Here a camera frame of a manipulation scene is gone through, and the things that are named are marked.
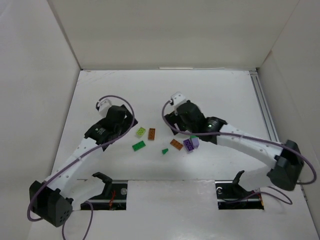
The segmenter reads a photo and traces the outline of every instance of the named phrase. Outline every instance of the bolt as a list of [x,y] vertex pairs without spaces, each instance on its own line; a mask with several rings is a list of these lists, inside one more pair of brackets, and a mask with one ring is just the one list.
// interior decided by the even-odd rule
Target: bolt
[[218,187],[216,188],[216,192],[217,192],[218,194],[222,194],[222,187],[218,186]]
[[126,188],[121,188],[120,193],[121,195],[126,195],[128,190]]

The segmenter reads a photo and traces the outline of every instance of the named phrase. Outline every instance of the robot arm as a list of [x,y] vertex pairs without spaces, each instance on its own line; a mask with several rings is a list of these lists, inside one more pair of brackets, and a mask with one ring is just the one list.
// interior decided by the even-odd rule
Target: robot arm
[[[199,107],[180,92],[171,96],[170,104],[174,107],[174,111],[167,114],[165,119],[172,127],[177,125],[180,131],[188,130],[195,135],[220,132],[221,134],[197,135],[197,137],[205,142],[233,148],[265,164],[264,167],[254,171],[239,171],[233,180],[234,185],[239,185],[246,191],[270,185],[287,191],[294,190],[304,166],[303,160],[298,156],[280,146],[232,136],[239,134],[252,137],[225,120],[213,116],[205,117]],[[298,145],[291,140],[288,140],[285,146],[300,152]]]
[[[98,146],[115,140],[120,135],[124,134],[133,122],[133,116],[125,107],[115,106],[108,99],[103,99],[96,106],[98,112],[102,115],[102,119],[94,124],[84,134],[80,145],[76,148],[73,154],[67,161],[48,176],[42,183],[35,181],[29,188],[30,200],[35,196],[36,192],[48,182],[54,175],[62,169],[70,165],[75,160],[79,159],[66,171],[62,172],[54,181],[50,182],[44,190],[36,197],[36,200],[31,206],[31,211],[47,220],[55,227],[63,225],[69,218],[72,210],[79,210],[80,205],[86,200],[100,195],[106,191],[107,195],[110,191],[112,179],[108,176],[96,172],[88,180],[75,184],[77,179],[81,179],[81,174],[94,165],[98,161],[98,155],[102,154],[109,145]],[[92,150],[83,158],[81,156]]]

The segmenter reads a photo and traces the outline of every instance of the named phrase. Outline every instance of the green block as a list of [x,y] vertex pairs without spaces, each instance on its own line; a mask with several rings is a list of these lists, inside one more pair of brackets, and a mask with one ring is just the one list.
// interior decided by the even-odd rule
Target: green block
[[136,136],[138,138],[141,138],[145,133],[146,133],[147,130],[145,130],[143,127],[140,127],[138,129],[138,131],[136,131]]
[[145,146],[146,146],[145,142],[140,141],[140,142],[136,143],[135,145],[132,145],[132,148],[134,151],[138,151],[139,149],[142,149]]
[[169,151],[168,148],[162,150],[162,154],[165,155]]

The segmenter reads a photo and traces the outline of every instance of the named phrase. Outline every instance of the lavender block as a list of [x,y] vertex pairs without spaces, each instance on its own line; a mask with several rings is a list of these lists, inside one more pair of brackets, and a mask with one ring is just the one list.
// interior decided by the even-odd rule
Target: lavender block
[[193,146],[195,149],[197,149],[197,148],[199,147],[199,145],[200,145],[200,143],[199,143],[199,138],[193,137],[193,138],[191,138],[190,140],[191,140],[192,146]]
[[183,145],[185,146],[188,153],[191,153],[194,150],[194,147],[192,146],[192,143],[190,139],[186,139],[183,141]]

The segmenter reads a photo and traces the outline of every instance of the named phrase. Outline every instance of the orange block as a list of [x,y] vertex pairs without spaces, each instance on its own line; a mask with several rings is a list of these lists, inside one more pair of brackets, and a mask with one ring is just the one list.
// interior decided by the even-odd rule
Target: orange block
[[177,140],[173,139],[170,144],[172,146],[174,146],[176,149],[178,149],[179,151],[184,147],[180,142],[178,142]]
[[148,140],[155,140],[155,136],[156,136],[156,129],[149,128]]

